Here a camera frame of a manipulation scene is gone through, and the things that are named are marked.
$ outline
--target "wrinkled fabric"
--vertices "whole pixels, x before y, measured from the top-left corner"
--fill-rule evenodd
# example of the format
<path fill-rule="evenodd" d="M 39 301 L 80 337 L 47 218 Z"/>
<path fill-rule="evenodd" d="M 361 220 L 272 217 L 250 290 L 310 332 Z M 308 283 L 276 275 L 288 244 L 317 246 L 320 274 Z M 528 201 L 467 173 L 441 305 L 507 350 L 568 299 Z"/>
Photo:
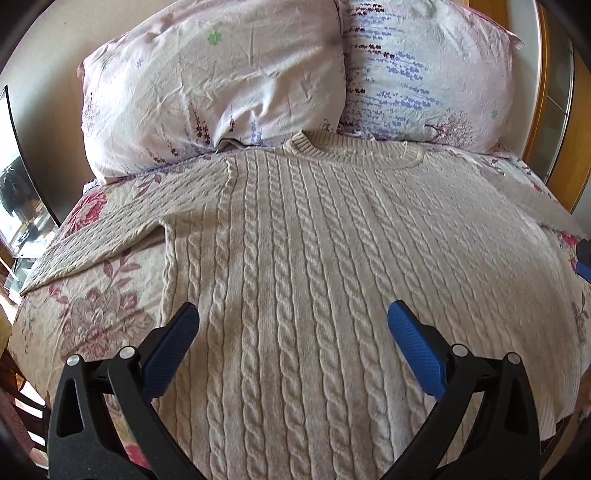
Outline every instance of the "wrinkled fabric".
<path fill-rule="evenodd" d="M 516 36 L 447 0 L 340 0 L 339 10 L 339 132 L 490 152 L 508 128 Z"/>
<path fill-rule="evenodd" d="M 86 156 L 105 184 L 215 151 L 334 131 L 345 71 L 332 0 L 180 0 L 79 67 Z"/>

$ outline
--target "cream sweater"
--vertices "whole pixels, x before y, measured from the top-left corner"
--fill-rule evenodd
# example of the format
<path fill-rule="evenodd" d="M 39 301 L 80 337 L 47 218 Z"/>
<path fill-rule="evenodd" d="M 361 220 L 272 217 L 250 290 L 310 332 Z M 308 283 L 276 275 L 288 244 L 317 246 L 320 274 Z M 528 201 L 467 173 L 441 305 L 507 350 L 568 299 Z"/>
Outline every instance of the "cream sweater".
<path fill-rule="evenodd" d="M 538 224 L 580 231 L 523 188 L 417 144 L 299 133 L 191 165 L 52 245 L 26 289 L 163 225 L 161 321 L 190 300 L 202 323 L 159 413 L 195 464 L 216 479 L 379 478 L 433 405 L 389 334 L 397 299 L 477 355 L 518 352 L 543 436 L 574 405 L 569 280 Z"/>

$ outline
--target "television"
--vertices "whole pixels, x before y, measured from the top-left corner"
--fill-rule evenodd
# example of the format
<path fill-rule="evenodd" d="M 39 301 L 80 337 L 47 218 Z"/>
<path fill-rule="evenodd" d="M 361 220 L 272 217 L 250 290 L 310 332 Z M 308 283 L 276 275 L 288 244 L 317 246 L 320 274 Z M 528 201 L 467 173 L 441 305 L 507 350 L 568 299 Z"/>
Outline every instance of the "television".
<path fill-rule="evenodd" d="M 0 242 L 15 258 L 38 258 L 57 227 L 22 158 L 5 87 L 0 92 Z"/>

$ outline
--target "blue gripper pad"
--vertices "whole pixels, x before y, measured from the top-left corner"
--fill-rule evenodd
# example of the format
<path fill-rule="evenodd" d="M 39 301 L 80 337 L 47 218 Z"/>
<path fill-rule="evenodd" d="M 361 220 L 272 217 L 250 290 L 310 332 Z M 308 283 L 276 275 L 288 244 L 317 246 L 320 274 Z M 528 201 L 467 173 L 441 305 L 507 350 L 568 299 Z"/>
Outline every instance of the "blue gripper pad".
<path fill-rule="evenodd" d="M 583 262 L 577 262 L 577 266 L 575 267 L 577 275 L 579 277 L 584 278 L 589 283 L 591 283 L 591 268 L 585 265 Z"/>
<path fill-rule="evenodd" d="M 446 390 L 445 364 L 421 333 L 421 323 L 402 300 L 390 305 L 388 328 L 423 391 L 440 401 Z"/>
<path fill-rule="evenodd" d="M 199 331 L 199 312 L 194 305 L 186 303 L 177 314 L 179 317 L 166 330 L 142 368 L 145 400 L 164 395 Z"/>

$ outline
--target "ribbed collar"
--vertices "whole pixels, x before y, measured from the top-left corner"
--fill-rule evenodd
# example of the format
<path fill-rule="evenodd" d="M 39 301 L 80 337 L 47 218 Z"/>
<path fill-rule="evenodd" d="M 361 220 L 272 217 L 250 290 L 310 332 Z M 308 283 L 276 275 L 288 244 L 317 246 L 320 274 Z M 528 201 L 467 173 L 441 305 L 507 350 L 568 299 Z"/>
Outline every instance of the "ribbed collar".
<path fill-rule="evenodd" d="M 284 148 L 315 160 L 387 169 L 416 167 L 424 154 L 422 146 L 413 142 L 367 141 L 321 130 L 300 131 L 285 143 Z"/>

